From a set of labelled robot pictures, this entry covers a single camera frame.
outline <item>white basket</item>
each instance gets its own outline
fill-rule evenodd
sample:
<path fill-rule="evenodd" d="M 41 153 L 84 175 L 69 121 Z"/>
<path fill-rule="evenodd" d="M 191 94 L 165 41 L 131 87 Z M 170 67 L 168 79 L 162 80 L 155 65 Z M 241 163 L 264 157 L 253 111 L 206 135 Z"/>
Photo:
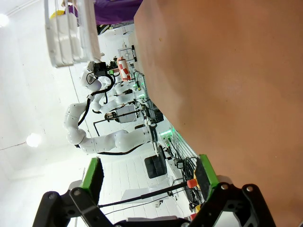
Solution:
<path fill-rule="evenodd" d="M 45 31 L 49 56 L 54 67 L 71 66 L 78 62 L 100 61 L 94 1 L 77 0 L 78 18 L 69 13 L 50 19 L 49 1 L 55 3 L 54 11 L 61 6 L 58 0 L 45 0 Z"/>

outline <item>orange tabletop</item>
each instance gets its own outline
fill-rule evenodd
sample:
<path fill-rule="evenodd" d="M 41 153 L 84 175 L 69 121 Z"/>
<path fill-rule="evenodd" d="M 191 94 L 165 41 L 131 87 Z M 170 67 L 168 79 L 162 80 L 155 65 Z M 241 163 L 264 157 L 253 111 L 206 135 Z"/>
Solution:
<path fill-rule="evenodd" d="M 303 1 L 145 0 L 149 95 L 193 150 L 257 184 L 277 226 L 303 220 Z"/>

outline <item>yellow object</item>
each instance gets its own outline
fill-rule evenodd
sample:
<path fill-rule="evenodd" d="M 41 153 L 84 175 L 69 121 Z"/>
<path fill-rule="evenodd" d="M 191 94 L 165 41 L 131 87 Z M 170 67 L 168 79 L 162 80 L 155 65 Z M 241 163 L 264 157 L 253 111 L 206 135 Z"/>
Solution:
<path fill-rule="evenodd" d="M 196 206 L 196 213 L 198 213 L 200 211 L 200 209 L 201 209 L 201 204 Z"/>
<path fill-rule="evenodd" d="M 54 18 L 55 16 L 63 15 L 64 13 L 65 13 L 64 10 L 58 10 L 51 15 L 50 19 Z"/>

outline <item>ceiling light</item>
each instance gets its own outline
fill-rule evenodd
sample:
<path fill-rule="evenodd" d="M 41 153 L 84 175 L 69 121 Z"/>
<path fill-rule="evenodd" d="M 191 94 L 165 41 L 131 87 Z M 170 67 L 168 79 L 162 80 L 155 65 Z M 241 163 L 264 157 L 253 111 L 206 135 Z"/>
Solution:
<path fill-rule="evenodd" d="M 9 23 L 8 16 L 4 14 L 0 14 L 0 27 L 5 27 Z"/>
<path fill-rule="evenodd" d="M 30 147 L 36 148 L 39 146 L 40 143 L 41 143 L 41 136 L 36 133 L 31 133 L 27 137 L 27 144 Z"/>

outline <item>red and white checkered object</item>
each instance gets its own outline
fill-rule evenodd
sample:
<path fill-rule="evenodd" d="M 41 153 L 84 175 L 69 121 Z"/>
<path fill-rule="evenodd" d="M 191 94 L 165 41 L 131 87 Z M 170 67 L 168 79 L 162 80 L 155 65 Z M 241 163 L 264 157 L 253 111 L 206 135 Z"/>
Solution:
<path fill-rule="evenodd" d="M 131 79 L 131 75 L 129 74 L 128 66 L 125 59 L 118 60 L 118 66 L 121 73 L 121 78 L 123 81 L 128 81 Z"/>

